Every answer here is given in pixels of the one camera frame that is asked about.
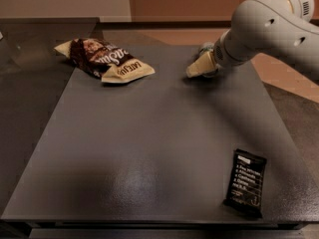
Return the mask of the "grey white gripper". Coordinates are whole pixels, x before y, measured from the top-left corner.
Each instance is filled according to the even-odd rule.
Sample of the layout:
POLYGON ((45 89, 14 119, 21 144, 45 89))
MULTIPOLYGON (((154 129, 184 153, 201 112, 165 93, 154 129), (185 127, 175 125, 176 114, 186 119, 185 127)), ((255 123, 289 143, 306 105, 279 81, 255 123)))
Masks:
POLYGON ((251 60, 257 52, 244 45, 231 30, 224 32, 214 44, 214 58, 206 51, 186 69, 189 78, 211 77, 217 72, 217 65, 223 68, 240 66, 251 60))

